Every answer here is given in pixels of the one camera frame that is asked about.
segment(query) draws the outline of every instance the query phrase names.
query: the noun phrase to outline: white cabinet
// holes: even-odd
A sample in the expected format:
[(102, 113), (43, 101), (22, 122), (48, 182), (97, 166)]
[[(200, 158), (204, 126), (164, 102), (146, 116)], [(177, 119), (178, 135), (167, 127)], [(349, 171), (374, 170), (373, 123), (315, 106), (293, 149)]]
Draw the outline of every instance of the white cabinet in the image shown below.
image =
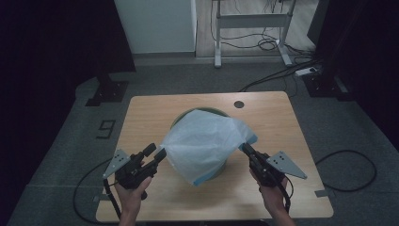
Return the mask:
[(132, 54), (194, 52), (195, 0), (115, 0)]

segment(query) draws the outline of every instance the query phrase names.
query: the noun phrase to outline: human hand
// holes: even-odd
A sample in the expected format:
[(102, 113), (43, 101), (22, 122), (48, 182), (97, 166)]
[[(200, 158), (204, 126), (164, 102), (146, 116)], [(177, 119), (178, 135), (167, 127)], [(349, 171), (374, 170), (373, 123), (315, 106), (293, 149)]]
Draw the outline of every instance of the human hand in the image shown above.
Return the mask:
[[(249, 169), (250, 174), (256, 180), (259, 185), (260, 191), (263, 197), (263, 204), (266, 210), (270, 213), (270, 215), (275, 215), (279, 211), (285, 211), (284, 203), (283, 203), (283, 195), (277, 186), (269, 187), (262, 186), (256, 177), (255, 173), (252, 169)], [(287, 178), (284, 178), (281, 182), (282, 186), (285, 188), (287, 186)]]
[(136, 224), (141, 206), (141, 194), (150, 185), (151, 180), (152, 177), (147, 177), (136, 189), (125, 189), (119, 184), (115, 185), (122, 207), (120, 225), (132, 226)]

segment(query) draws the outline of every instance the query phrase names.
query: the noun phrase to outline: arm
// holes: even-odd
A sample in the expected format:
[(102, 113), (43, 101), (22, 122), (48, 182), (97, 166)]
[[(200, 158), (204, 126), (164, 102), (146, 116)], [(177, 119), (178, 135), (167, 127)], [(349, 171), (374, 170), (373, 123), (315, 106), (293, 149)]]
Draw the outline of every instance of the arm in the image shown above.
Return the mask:
[(135, 190), (125, 189), (119, 184), (115, 185), (122, 207), (120, 226), (135, 226), (140, 211), (141, 194), (150, 185), (151, 180), (151, 177), (146, 178)]
[[(270, 213), (273, 220), (276, 221), (279, 226), (295, 226), (294, 221), (288, 215), (288, 213), (284, 209), (283, 196), (278, 187), (268, 187), (261, 186), (258, 179), (252, 170), (249, 170), (252, 177), (258, 182), (260, 187), (260, 191), (263, 197), (263, 204), (266, 210)], [(287, 179), (284, 178), (282, 181), (282, 185), (284, 188), (287, 186)]]

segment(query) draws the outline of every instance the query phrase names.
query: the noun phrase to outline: table surface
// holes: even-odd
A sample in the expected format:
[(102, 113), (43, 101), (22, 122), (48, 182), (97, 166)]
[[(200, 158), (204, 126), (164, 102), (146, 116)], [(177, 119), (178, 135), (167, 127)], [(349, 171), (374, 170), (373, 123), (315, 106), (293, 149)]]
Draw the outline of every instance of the table surface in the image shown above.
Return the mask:
[[(244, 107), (236, 108), (236, 101), (243, 102)], [(117, 148), (131, 154), (142, 151), (150, 143), (158, 146), (174, 120), (195, 107), (217, 108), (244, 121), (258, 136), (252, 145), (255, 150), (269, 155), (285, 151), (308, 175), (307, 180), (289, 176), (295, 188), (291, 199), (292, 218), (332, 217), (329, 198), (315, 194), (325, 188), (290, 100), (282, 91), (134, 97)], [(271, 218), (263, 206), (258, 185), (249, 174), (247, 156), (239, 151), (229, 157), (219, 176), (200, 186), (187, 183), (165, 159), (159, 164), (147, 193), (138, 221)], [(100, 201), (96, 218), (118, 221), (110, 201)]]

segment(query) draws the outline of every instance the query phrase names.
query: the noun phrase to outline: metal frame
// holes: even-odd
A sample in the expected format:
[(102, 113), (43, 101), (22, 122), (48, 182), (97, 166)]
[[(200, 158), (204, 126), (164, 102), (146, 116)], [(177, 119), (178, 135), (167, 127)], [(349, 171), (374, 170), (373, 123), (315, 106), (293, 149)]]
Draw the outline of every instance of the metal frame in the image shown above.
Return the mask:
[(215, 67), (222, 66), (220, 49), (220, 29), (225, 28), (251, 28), (251, 27), (282, 27), (280, 40), (276, 40), (282, 60), (287, 67), (293, 65), (293, 62), (287, 54), (285, 39), (287, 38), (288, 28), (293, 18), (293, 11), (296, 0), (292, 0), (287, 14), (261, 14), (261, 15), (221, 15), (220, 1), (217, 1), (216, 12), (216, 41), (215, 41)]

